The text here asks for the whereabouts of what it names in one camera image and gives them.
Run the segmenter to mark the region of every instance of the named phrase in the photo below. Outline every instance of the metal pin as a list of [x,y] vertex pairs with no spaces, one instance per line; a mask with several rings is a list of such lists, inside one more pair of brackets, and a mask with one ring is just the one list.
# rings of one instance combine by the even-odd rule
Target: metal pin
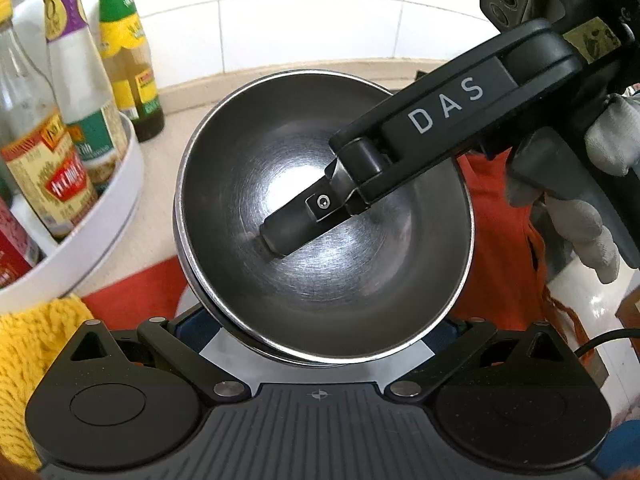
[[213,391],[220,397],[237,397],[244,392],[244,386],[238,381],[222,381],[213,387]]
[[331,200],[329,200],[329,197],[327,195],[320,195],[318,197],[318,207],[320,209],[328,209],[330,205]]
[[420,395],[422,388],[420,384],[413,381],[397,381],[393,383],[389,389],[391,393],[398,397],[415,397]]

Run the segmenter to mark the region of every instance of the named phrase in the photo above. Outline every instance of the bottle cap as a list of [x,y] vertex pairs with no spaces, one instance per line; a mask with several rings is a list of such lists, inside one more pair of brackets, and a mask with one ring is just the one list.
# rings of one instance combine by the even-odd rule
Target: bottle cap
[[10,20],[14,15],[14,8],[11,0],[0,0],[0,22]]

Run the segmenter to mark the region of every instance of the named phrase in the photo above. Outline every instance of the black round pad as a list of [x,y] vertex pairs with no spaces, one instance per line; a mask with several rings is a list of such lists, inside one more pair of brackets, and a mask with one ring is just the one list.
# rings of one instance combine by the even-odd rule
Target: black round pad
[[198,423],[196,393],[170,373],[128,365],[93,386],[88,375],[85,384],[58,378],[36,391],[26,422],[41,456],[83,470],[131,468],[175,449]]
[[438,394],[435,408],[443,430],[463,450],[518,471],[580,463],[610,424],[598,389],[582,385],[451,385]]
[[129,422],[145,409],[145,394],[127,384],[96,384],[71,401],[71,413],[92,426]]

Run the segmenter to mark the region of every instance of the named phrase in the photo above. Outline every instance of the soy sauce bottle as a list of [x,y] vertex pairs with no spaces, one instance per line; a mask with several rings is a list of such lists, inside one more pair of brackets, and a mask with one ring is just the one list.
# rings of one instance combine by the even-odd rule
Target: soy sauce bottle
[[100,0],[100,55],[118,109],[131,121],[140,142],[164,128],[151,52],[133,0]]
[[49,82],[22,49],[12,15],[11,0],[0,0],[0,156],[33,211],[62,240],[97,195]]

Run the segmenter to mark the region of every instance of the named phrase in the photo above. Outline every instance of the clear glass bottle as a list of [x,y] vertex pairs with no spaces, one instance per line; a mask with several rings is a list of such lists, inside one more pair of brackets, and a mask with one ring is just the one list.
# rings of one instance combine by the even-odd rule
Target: clear glass bottle
[[100,55],[116,104],[140,142],[164,128],[151,51],[133,0],[100,0]]
[[53,89],[62,118],[98,192],[127,151],[109,78],[80,0],[44,0]]
[[63,238],[97,199],[47,79],[27,58],[0,0],[0,155],[31,208]]

